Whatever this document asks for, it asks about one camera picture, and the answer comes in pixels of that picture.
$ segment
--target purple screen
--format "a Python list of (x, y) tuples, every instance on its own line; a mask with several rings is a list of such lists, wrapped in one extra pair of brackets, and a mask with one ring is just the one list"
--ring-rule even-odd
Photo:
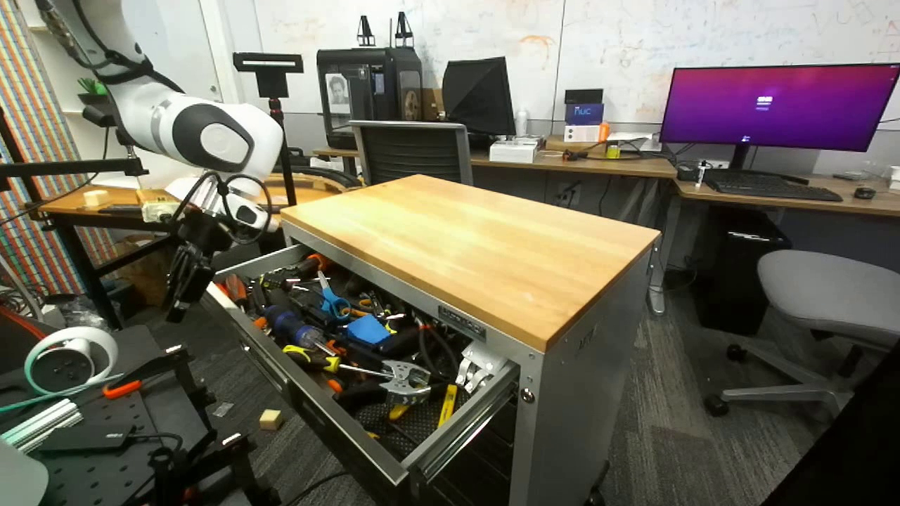
[(665, 143), (867, 153), (894, 66), (675, 67)]

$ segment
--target whiteboard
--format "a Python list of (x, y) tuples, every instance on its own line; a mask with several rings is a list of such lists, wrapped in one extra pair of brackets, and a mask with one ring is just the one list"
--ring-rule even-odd
[(673, 67), (800, 63), (900, 63), (900, 0), (565, 0), (561, 91), (604, 87), (614, 122), (658, 125)]
[[(604, 87), (611, 122), (658, 125), (673, 67), (897, 63), (900, 0), (222, 0), (235, 52), (301, 53), (287, 114), (320, 114), (319, 49), (354, 49), (360, 14), (389, 45), (406, 11), (426, 87), (447, 60), (507, 57), (516, 109), (564, 119), (569, 87)], [(256, 102), (253, 76), (239, 76)], [(886, 119), (900, 119), (894, 94)]]
[[(516, 108), (535, 119), (552, 115), (564, 26), (561, 0), (256, 0), (253, 7), (228, 0), (222, 7), (235, 52), (305, 57), (308, 73), (291, 76), (287, 114), (320, 114), (319, 49), (358, 49), (360, 14), (368, 18), (377, 45), (389, 45), (396, 11), (406, 11), (426, 87), (438, 87), (450, 60), (507, 57)], [(246, 102), (260, 95), (249, 76), (239, 76), (239, 87)]]

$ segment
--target yellow tool handle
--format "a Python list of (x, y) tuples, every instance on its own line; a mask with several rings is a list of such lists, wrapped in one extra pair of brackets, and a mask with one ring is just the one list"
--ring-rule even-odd
[(444, 406), (443, 406), (443, 413), (438, 413), (438, 428), (444, 428), (450, 421), (454, 412), (457, 412), (457, 385), (447, 385)]
[(287, 357), (305, 361), (309, 365), (320, 365), (320, 371), (330, 371), (330, 374), (340, 371), (340, 357), (334, 357), (334, 355), (312, 357), (305, 347), (284, 347), (281, 353)]

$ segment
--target wooden workbench top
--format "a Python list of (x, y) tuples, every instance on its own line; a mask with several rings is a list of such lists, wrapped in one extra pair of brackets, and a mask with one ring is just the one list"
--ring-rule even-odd
[[(274, 206), (287, 206), (281, 175), (271, 175), (265, 187), (271, 192)], [(62, 195), (56, 201), (49, 201), (39, 208), (42, 208), (42, 215), (50, 215), (50, 216), (98, 216), (98, 215), (104, 215), (102, 208), (97, 208), (97, 212), (85, 208), (87, 192), (104, 192), (102, 208), (128, 208), (128, 206), (142, 208), (145, 202), (175, 202), (175, 198), (167, 195), (164, 189), (85, 187), (85, 189), (76, 189), (76, 192)], [(343, 187), (337, 187), (332, 180), (295, 175), (298, 202), (312, 202), (312, 201), (332, 198), (340, 192), (343, 192)]]
[(423, 175), (284, 208), (281, 216), (537, 353), (658, 236)]

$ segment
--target wall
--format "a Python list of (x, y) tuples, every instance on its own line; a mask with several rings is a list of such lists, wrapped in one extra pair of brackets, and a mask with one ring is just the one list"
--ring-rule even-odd
[[(25, 163), (73, 160), (76, 147), (66, 132), (62, 114), (42, 83), (39, 63), (31, 53), (29, 35), (19, 22), (18, 3), (0, 0), (0, 108), (12, 128), (15, 143)], [(85, 177), (33, 177), (46, 201), (80, 189)], [(80, 292), (80, 278), (66, 263), (66, 251), (53, 232), (25, 216), (25, 187), (15, 180), (12, 192), (0, 195), (0, 257), (29, 278), (39, 296)], [(104, 232), (80, 232), (97, 263), (115, 257), (115, 246)]]
[[(396, 11), (408, 11), (426, 85), (436, 87), (447, 60), (503, 53), (516, 108), (533, 132), (564, 130), (565, 87), (604, 87), (607, 119), (623, 130), (655, 130), (678, 66), (791, 66), (791, 63), (894, 63), (900, 53), (897, 0), (225, 0), (235, 52), (291, 52), (308, 63), (291, 76), (291, 140), (323, 147), (316, 83), (319, 49), (358, 45), (358, 19), (368, 14), (381, 45), (392, 43)], [(260, 102), (253, 76), (239, 76), (239, 98)], [(900, 119), (900, 91), (886, 119)], [(869, 156), (797, 156), (759, 150), (797, 173), (848, 173), (865, 159), (900, 160), (900, 122), (886, 122)]]

